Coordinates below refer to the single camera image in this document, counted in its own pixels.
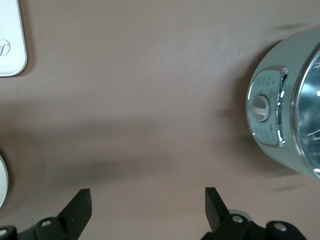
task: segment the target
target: rice cooker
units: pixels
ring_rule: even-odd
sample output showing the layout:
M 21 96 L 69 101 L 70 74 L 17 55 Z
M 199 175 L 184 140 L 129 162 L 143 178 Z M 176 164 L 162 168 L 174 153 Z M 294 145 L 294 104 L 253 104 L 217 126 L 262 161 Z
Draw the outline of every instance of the rice cooker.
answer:
M 248 87 L 246 116 L 267 155 L 320 179 L 320 27 L 281 41 L 263 58 Z

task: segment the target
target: white round object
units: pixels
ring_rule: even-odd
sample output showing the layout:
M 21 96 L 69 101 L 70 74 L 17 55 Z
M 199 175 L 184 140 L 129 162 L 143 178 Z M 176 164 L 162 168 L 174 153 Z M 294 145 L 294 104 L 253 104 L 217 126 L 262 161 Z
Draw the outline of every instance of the white round object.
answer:
M 0 208 L 5 201 L 9 186 L 8 171 L 3 158 L 0 156 Z

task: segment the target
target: glass lid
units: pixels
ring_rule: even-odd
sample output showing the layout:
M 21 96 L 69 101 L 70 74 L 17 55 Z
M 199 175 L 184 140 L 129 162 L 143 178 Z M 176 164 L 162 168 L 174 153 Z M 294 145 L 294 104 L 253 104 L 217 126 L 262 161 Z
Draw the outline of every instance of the glass lid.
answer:
M 297 93 L 294 116 L 297 145 L 320 177 L 320 48 L 307 66 Z

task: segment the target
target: logo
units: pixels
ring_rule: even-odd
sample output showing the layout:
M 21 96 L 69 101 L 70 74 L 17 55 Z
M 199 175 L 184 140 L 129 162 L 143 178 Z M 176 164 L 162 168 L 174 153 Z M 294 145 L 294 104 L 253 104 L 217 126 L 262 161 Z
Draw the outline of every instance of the logo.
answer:
M 10 43 L 5 39 L 0 39 L 0 57 L 7 55 L 10 52 Z

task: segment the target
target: brown surface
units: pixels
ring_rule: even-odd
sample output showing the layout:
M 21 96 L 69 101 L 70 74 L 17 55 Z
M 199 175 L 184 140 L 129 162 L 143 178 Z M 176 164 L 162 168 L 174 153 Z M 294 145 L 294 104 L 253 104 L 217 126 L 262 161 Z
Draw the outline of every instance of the brown surface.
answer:
M 28 64 L 0 79 L 20 230 L 91 188 L 85 239 L 200 239 L 205 187 L 264 226 L 320 235 L 320 181 L 268 158 L 245 119 L 255 66 L 319 23 L 311 1 L 26 0 Z

